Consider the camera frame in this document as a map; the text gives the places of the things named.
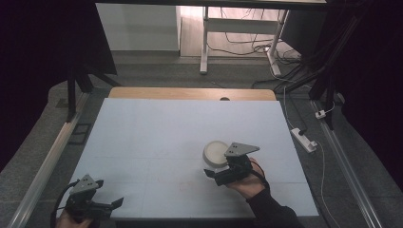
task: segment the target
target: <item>wooden edge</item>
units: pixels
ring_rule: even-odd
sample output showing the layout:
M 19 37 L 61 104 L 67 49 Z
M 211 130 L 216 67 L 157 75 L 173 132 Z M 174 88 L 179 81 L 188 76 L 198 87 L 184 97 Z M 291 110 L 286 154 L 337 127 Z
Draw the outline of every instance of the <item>wooden edge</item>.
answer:
M 113 87 L 108 98 L 167 99 L 167 100 L 216 100 L 275 101 L 269 89 L 234 88 L 180 88 L 180 87 Z

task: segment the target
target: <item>black sleeve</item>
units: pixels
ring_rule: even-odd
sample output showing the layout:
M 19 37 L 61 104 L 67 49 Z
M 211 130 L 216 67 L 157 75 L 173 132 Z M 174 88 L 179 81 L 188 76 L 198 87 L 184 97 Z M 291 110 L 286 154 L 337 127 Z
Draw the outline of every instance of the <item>black sleeve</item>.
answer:
M 303 227 L 293 209 L 279 205 L 272 198 L 270 189 L 262 190 L 246 202 L 256 216 L 258 227 Z

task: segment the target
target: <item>human hand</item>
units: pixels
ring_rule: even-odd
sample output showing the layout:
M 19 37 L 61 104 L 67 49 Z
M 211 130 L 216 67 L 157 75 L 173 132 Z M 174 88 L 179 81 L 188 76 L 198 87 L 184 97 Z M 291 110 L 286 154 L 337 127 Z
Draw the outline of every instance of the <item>human hand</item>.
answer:
M 57 219 L 56 228 L 87 228 L 91 224 L 92 219 L 85 219 L 81 223 L 77 223 L 73 217 L 65 210 Z
M 249 158 L 249 160 L 252 163 L 253 169 L 264 177 L 263 170 L 261 170 L 261 168 L 259 168 L 256 160 L 253 158 Z M 249 174 L 248 177 L 246 177 L 242 180 L 237 180 L 235 182 L 228 183 L 225 186 L 236 190 L 247 200 L 251 199 L 257 193 L 261 192 L 261 190 L 263 190 L 265 188 L 263 183 L 261 182 L 261 180 L 252 174 Z

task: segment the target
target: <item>gray floor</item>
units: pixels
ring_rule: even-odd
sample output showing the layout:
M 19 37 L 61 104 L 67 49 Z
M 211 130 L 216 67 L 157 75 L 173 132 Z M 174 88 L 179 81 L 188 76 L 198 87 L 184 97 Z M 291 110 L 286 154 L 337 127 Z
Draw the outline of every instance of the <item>gray floor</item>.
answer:
M 178 86 L 178 87 L 228 87 L 249 88 L 256 80 L 274 79 L 270 76 L 266 59 L 211 59 L 206 76 L 199 74 L 198 58 L 181 58 L 178 56 L 146 55 L 140 53 L 115 52 L 114 59 L 119 76 L 111 76 L 125 86 Z M 281 66 L 286 72 L 292 66 Z M 91 77 L 96 88 L 86 103 L 85 111 L 79 121 L 82 130 L 90 127 L 96 120 L 103 98 L 111 87 L 97 78 Z M 279 83 L 273 80 L 258 86 L 259 89 L 273 88 Z M 354 196 L 338 167 L 333 152 L 326 142 L 320 122 L 314 117 L 308 88 L 302 87 L 286 98 L 288 117 L 292 125 L 303 127 L 298 113 L 308 126 L 306 133 L 311 140 L 323 145 L 326 173 L 323 197 L 340 227 L 367 227 Z M 37 170 L 52 146 L 67 116 L 66 83 L 55 86 L 49 93 L 49 102 L 36 126 L 32 129 L 21 148 L 8 166 L 0 174 L 0 227 L 6 227 L 25 195 Z M 284 106 L 281 94 L 278 100 Z M 371 148 L 360 138 L 345 121 L 340 112 L 341 103 L 334 111 L 335 132 L 340 138 L 349 159 L 362 181 L 376 212 L 385 227 L 403 227 L 400 212 L 403 209 L 403 194 L 395 185 L 388 172 L 382 166 Z M 60 191 L 67 185 L 74 167 L 84 149 L 86 138 L 73 135 L 65 148 L 48 185 L 33 211 L 27 227 L 48 226 L 51 208 Z M 320 217 L 300 218 L 306 227 L 336 227 L 321 199 L 320 185 L 322 179 L 323 154 L 319 150 L 307 154 L 295 142 L 301 164 L 310 182 L 312 193 L 317 200 Z M 114 227 L 112 221 L 105 221 L 102 227 Z

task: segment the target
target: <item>white wall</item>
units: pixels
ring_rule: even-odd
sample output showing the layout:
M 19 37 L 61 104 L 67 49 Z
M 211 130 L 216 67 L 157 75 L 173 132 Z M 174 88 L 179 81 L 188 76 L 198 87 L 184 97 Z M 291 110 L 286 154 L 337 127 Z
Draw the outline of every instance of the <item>white wall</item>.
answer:
M 111 50 L 180 48 L 179 7 L 97 4 L 97 9 Z

